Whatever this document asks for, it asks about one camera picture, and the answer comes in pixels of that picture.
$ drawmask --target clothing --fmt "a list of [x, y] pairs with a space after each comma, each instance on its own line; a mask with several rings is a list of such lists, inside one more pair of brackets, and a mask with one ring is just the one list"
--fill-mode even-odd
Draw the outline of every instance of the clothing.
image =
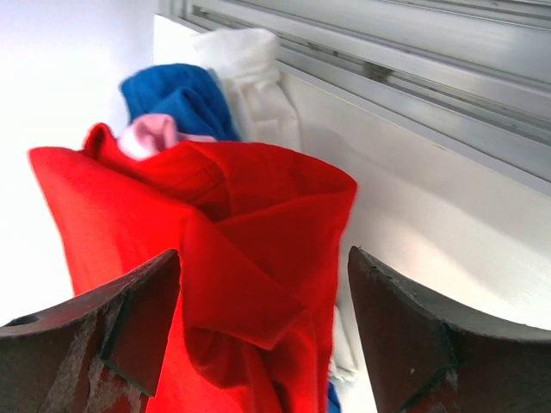
[[226, 99], [201, 67], [153, 66], [122, 82], [121, 93], [131, 123], [142, 114], [169, 114], [178, 132], [239, 140]]
[[182, 289], [148, 412], [326, 412], [352, 178], [256, 143], [184, 141], [135, 161], [101, 124], [83, 151], [29, 156], [75, 293], [179, 251]]
[[179, 133], [174, 118], [168, 114], [144, 114], [122, 133], [117, 145], [122, 153], [141, 161], [178, 145], [184, 140], [216, 142], [212, 136]]
[[300, 150], [296, 111], [277, 84], [277, 36], [260, 28], [192, 37], [197, 60], [214, 69], [244, 140]]
[[333, 317], [333, 354], [329, 373], [331, 379], [336, 381], [352, 381], [358, 374], [356, 360], [344, 332], [341, 313], [336, 305]]
[[341, 413], [341, 404], [338, 401], [337, 391], [332, 383], [329, 384], [329, 389], [327, 390], [327, 400], [329, 402], [327, 413]]

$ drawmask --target pink fabric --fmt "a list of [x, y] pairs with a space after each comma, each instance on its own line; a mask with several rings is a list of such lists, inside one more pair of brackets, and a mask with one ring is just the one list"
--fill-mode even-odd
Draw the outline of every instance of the pink fabric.
[[137, 118], [117, 141], [121, 152], [141, 161], [178, 145], [184, 140], [216, 142], [212, 136], [188, 135], [176, 129], [176, 121], [168, 114], [144, 114]]

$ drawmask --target white cloth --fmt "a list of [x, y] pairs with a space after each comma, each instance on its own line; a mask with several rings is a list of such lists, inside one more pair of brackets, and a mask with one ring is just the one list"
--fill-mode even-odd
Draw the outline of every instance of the white cloth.
[[299, 151], [298, 116], [278, 84], [277, 36], [261, 28], [220, 29], [191, 41], [200, 66], [218, 75], [243, 139]]
[[350, 348], [346, 333], [344, 333], [341, 313], [335, 305], [333, 317], [333, 354], [329, 365], [329, 375], [332, 380], [352, 381], [358, 373], [357, 364]]

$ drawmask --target blue fabric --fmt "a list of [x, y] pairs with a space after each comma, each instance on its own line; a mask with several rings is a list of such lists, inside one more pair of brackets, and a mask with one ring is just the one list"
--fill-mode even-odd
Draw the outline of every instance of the blue fabric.
[[332, 383], [329, 383], [329, 388], [327, 389], [327, 400], [329, 402], [328, 413], [341, 413], [341, 404], [338, 401], [337, 391]]
[[130, 122], [142, 114], [169, 114], [178, 132], [239, 140], [220, 88], [201, 67], [153, 66], [121, 83]]

